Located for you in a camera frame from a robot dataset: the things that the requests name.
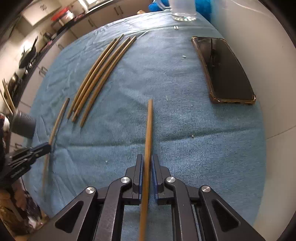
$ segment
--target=blue towel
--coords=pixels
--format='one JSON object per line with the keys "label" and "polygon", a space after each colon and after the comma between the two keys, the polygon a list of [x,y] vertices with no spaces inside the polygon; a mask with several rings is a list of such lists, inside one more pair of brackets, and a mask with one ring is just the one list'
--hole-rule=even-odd
{"label": "blue towel", "polygon": [[[212,104],[192,36],[221,37],[200,14],[176,22],[170,12],[122,19],[66,47],[52,64],[34,100],[32,145],[46,142],[67,96],[115,37],[137,40],[98,95],[83,128],[63,118],[41,195],[43,159],[24,176],[25,186],[49,216],[84,188],[102,188],[122,177],[144,153],[147,102],[154,101],[153,153],[188,185],[210,185],[249,223],[259,208],[265,180],[265,137],[258,105]],[[122,240],[137,240],[139,207],[126,206]],[[172,240],[169,206],[149,203],[147,240]]]}

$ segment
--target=kitchen cabinet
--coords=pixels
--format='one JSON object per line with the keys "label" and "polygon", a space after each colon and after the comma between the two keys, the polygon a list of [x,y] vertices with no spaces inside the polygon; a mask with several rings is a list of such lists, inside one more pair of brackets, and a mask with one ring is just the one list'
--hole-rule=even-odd
{"label": "kitchen cabinet", "polygon": [[59,55],[60,52],[61,52],[61,49],[57,45],[53,44],[51,46],[51,48],[48,50],[46,55],[38,64],[38,67],[41,69],[42,72],[45,72],[45,73],[47,72],[47,70],[52,65],[52,63],[54,62],[54,60],[56,59],[56,57]]}
{"label": "kitchen cabinet", "polygon": [[33,72],[31,78],[29,79],[27,86],[22,94],[20,101],[27,106],[32,106],[35,95],[42,83],[44,73],[38,67]]}
{"label": "kitchen cabinet", "polygon": [[56,0],[41,0],[25,8],[22,11],[22,16],[34,26],[60,7],[61,4]]}
{"label": "kitchen cabinet", "polygon": [[22,146],[23,142],[24,142],[24,137],[12,132],[10,135],[9,152],[13,152],[23,148]]}
{"label": "kitchen cabinet", "polygon": [[19,102],[17,108],[18,108],[18,110],[20,110],[21,112],[26,113],[26,114],[29,114],[30,110],[31,110],[31,107],[26,105],[23,102]]}
{"label": "kitchen cabinet", "polygon": [[89,18],[99,28],[107,23],[121,19],[121,15],[117,5],[112,4],[94,12]]}
{"label": "kitchen cabinet", "polygon": [[55,43],[56,46],[60,50],[63,50],[65,47],[67,47],[69,44],[74,42],[77,38],[74,36],[71,30],[68,30],[65,32]]}
{"label": "kitchen cabinet", "polygon": [[97,27],[89,17],[86,17],[71,27],[71,31],[77,38],[95,30]]}
{"label": "kitchen cabinet", "polygon": [[149,12],[148,5],[151,1],[148,0],[123,0],[116,3],[117,10],[122,18],[137,15],[139,10]]}

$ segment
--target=clear plastic cup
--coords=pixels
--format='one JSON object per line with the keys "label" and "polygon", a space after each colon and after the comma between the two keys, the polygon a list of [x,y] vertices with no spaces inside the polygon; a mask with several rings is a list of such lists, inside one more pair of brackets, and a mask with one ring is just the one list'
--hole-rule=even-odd
{"label": "clear plastic cup", "polygon": [[195,0],[169,0],[170,7],[156,0],[157,5],[164,11],[171,10],[174,20],[193,21],[196,19]]}

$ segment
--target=bamboo stick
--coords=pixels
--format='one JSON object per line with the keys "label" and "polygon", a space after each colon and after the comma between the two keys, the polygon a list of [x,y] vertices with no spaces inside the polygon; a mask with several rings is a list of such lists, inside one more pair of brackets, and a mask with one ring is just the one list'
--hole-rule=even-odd
{"label": "bamboo stick", "polygon": [[91,83],[91,85],[89,86],[89,88],[87,89],[86,93],[84,94],[81,102],[79,103],[73,117],[72,117],[72,121],[75,121],[76,118],[78,117],[80,111],[82,110],[85,102],[87,101],[87,98],[89,97],[91,91],[94,89],[96,83],[98,82],[98,80],[100,79],[100,77],[102,76],[102,74],[104,73],[104,71],[106,70],[106,68],[109,66],[109,64],[112,62],[112,60],[117,56],[117,54],[119,53],[119,51],[126,45],[126,43],[130,40],[130,38],[128,37],[116,50],[115,52],[110,56],[110,58],[106,61],[106,63],[103,65],[103,67],[100,69],[100,71],[98,72],[98,74],[96,75],[96,77],[94,78],[93,82]]}
{"label": "bamboo stick", "polygon": [[1,96],[2,96],[2,98],[3,98],[3,101],[4,101],[5,105],[6,105],[6,107],[7,107],[8,110],[9,110],[9,113],[10,113],[11,115],[13,115],[13,112],[12,112],[12,110],[10,109],[10,107],[9,107],[9,105],[8,105],[8,103],[7,103],[7,101],[6,101],[6,99],[4,98],[4,95],[3,95],[3,93],[2,93],[1,90],[0,90],[0,93],[1,93]]}
{"label": "bamboo stick", "polygon": [[111,46],[111,48],[108,50],[108,52],[105,54],[105,56],[102,58],[102,60],[99,62],[98,66],[95,68],[95,70],[93,71],[93,73],[91,74],[91,76],[89,77],[88,81],[86,82],[84,88],[82,89],[79,97],[77,98],[77,101],[74,105],[73,108],[73,112],[76,111],[79,103],[81,102],[85,92],[87,91],[89,85],[91,84],[93,78],[95,77],[96,73],[98,72],[98,70],[100,69],[100,67],[102,66],[102,64],[105,62],[106,58],[110,55],[110,53],[113,51],[113,49],[116,47],[116,45],[118,44],[118,42],[122,39],[123,35],[121,35],[116,42]]}
{"label": "bamboo stick", "polygon": [[5,80],[2,80],[2,84],[3,84],[3,87],[4,87],[4,92],[5,92],[6,97],[7,97],[7,102],[10,105],[12,112],[14,113],[15,112],[15,106],[14,106],[14,104],[12,102],[11,97],[10,97],[10,94],[9,94],[9,91],[8,91],[8,88],[7,88],[7,85],[5,83]]}
{"label": "bamboo stick", "polygon": [[104,73],[104,75],[102,76],[100,82],[98,83],[96,89],[94,90],[93,95],[91,96],[91,99],[86,107],[86,110],[84,111],[82,120],[80,122],[80,127],[82,127],[84,125],[84,122],[86,121],[86,118],[88,116],[88,113],[96,99],[96,97],[98,96],[100,90],[102,89],[104,83],[106,82],[107,78],[109,77],[111,71],[114,69],[115,65],[118,63],[118,61],[121,59],[121,57],[124,55],[124,53],[128,50],[128,48],[132,45],[132,43],[136,40],[136,36],[134,36],[129,43],[124,47],[124,49],[119,53],[119,55],[116,57],[116,59],[111,63],[111,65],[109,66],[109,68],[106,70],[106,72]]}
{"label": "bamboo stick", "polygon": [[[54,137],[55,137],[57,128],[58,128],[59,123],[60,123],[60,121],[61,121],[61,119],[62,119],[62,117],[63,117],[63,115],[65,113],[65,110],[67,108],[67,105],[69,103],[69,100],[70,100],[70,98],[67,97],[66,100],[65,100],[65,102],[64,102],[64,104],[63,104],[63,106],[62,106],[62,108],[61,108],[61,110],[59,111],[59,115],[57,116],[56,122],[54,124],[54,127],[52,128],[52,132],[51,132],[50,137],[49,137],[48,143],[50,145],[52,145],[52,143],[53,143],[53,140],[54,140]],[[48,166],[49,157],[50,157],[50,153],[45,156],[45,161],[44,161],[44,166],[43,166],[43,172],[42,172],[42,193],[44,191],[44,186],[45,186],[46,170],[47,170],[47,166]]]}
{"label": "bamboo stick", "polygon": [[144,175],[143,175],[143,189],[142,202],[140,208],[140,228],[139,241],[145,241],[146,222],[149,201],[149,181],[150,181],[150,158],[152,149],[152,123],[153,123],[153,100],[148,100],[147,126],[145,137],[145,153],[144,153]]}
{"label": "bamboo stick", "polygon": [[76,95],[73,99],[72,105],[69,109],[69,112],[67,114],[67,119],[70,118],[71,114],[72,114],[72,110],[73,107],[77,101],[77,98],[79,97],[83,87],[85,86],[87,80],[89,79],[89,77],[91,76],[91,74],[93,73],[94,69],[96,68],[96,66],[98,65],[98,63],[101,61],[101,59],[104,57],[104,55],[107,53],[107,51],[111,48],[111,46],[115,43],[116,39],[113,39],[113,41],[105,48],[105,50],[101,53],[101,55],[98,57],[98,59],[96,60],[96,62],[93,64],[93,66],[91,67],[91,69],[89,70],[89,72],[87,73],[87,75],[85,76],[84,80],[82,81],[79,89],[76,92]]}

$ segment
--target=white wall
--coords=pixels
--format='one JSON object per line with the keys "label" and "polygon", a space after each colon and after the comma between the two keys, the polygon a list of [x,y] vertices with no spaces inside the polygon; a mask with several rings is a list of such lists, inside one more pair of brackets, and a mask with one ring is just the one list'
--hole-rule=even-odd
{"label": "white wall", "polygon": [[260,102],[267,173],[254,227],[276,240],[296,210],[296,49],[257,0],[213,0],[212,24],[242,64]]}
{"label": "white wall", "polygon": [[70,4],[74,3],[76,0],[57,0],[61,5],[62,8],[69,6]]}

